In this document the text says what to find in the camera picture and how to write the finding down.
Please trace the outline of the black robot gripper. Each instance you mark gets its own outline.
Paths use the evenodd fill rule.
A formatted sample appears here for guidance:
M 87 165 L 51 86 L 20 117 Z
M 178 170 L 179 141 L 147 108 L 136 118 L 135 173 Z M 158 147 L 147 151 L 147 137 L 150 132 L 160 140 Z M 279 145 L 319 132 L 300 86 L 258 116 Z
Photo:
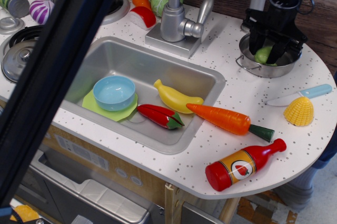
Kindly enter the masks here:
M 243 23 L 250 29 L 249 51 L 252 55 L 255 55 L 263 47 L 267 37 L 276 39 L 267 59 L 267 64 L 275 64 L 284 54 L 291 40 L 299 42 L 300 45 L 307 42 L 307 36 L 295 24 L 301 1 L 270 0 L 267 11 L 249 8 L 246 10 L 246 18 Z

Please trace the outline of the black blue robot arm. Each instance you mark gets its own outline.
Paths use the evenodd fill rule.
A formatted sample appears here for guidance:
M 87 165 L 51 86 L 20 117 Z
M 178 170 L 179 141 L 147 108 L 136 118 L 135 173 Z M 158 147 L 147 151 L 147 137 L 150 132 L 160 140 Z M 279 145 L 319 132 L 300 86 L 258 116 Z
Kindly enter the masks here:
M 1 115 L 1 215 L 14 196 L 112 0 L 57 0 Z

